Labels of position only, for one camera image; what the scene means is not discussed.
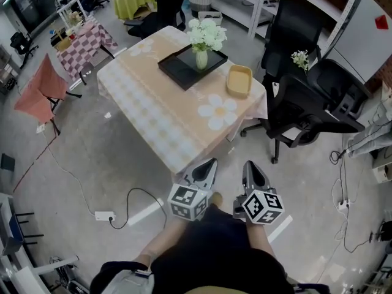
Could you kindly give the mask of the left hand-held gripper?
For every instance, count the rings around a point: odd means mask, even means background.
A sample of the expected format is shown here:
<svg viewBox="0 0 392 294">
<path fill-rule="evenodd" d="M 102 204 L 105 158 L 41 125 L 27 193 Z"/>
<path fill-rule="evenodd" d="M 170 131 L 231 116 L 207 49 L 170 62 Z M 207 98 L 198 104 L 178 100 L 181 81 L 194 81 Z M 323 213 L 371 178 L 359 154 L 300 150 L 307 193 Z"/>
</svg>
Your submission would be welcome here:
<svg viewBox="0 0 392 294">
<path fill-rule="evenodd" d="M 199 221 L 213 194 L 218 167 L 217 159 L 205 159 L 188 167 L 184 178 L 174 183 L 168 196 L 173 216 L 187 221 Z"/>
</svg>

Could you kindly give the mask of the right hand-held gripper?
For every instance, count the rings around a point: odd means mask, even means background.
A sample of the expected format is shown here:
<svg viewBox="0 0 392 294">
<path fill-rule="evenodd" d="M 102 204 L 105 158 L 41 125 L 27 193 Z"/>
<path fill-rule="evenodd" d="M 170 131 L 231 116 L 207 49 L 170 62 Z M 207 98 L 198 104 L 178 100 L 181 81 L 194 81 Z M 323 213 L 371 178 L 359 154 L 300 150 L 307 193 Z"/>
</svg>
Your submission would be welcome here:
<svg viewBox="0 0 392 294">
<path fill-rule="evenodd" d="M 285 212 L 284 204 L 264 171 L 249 160 L 243 167 L 245 192 L 233 202 L 233 217 L 250 220 L 253 224 L 271 225 Z"/>
</svg>

